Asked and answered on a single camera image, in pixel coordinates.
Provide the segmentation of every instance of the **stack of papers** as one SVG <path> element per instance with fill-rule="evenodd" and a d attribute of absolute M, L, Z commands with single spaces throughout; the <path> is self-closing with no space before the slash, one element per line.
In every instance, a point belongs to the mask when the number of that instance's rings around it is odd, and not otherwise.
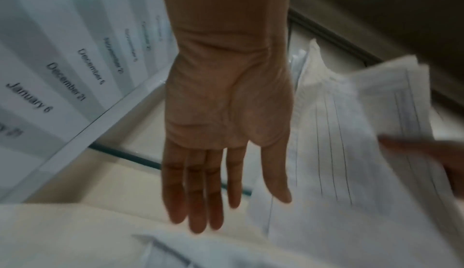
<path fill-rule="evenodd" d="M 248 208 L 275 244 L 340 267 L 464 267 L 463 222 L 441 165 L 393 155 L 380 134 L 432 138 L 428 67 L 406 56 L 353 74 L 315 40 L 299 78 L 287 153 L 293 202 L 262 178 Z"/>

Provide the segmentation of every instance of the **hand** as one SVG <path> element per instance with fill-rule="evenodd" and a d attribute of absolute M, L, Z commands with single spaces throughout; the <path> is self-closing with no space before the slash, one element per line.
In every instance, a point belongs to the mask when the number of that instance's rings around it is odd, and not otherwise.
<path fill-rule="evenodd" d="M 399 153 L 419 153 L 440 162 L 457 197 L 464 197 L 464 143 L 455 141 L 406 141 L 379 137 L 385 148 Z"/>
<path fill-rule="evenodd" d="M 172 222 L 201 233 L 224 221 L 220 165 L 237 208 L 248 141 L 264 181 L 291 202 L 285 158 L 293 89 L 287 69 L 289 0 L 165 0 L 179 46 L 166 83 L 162 195 Z"/>

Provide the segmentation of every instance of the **ruled form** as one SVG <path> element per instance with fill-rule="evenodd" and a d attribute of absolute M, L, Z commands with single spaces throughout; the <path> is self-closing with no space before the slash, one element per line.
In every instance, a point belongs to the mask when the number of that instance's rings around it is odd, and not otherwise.
<path fill-rule="evenodd" d="M 463 221 L 443 168 L 377 142 L 431 138 L 429 108 L 428 67 L 414 56 L 340 75 L 313 40 L 287 152 L 293 202 L 282 205 L 260 180 L 250 219 L 277 245 L 342 267 L 464 267 Z"/>

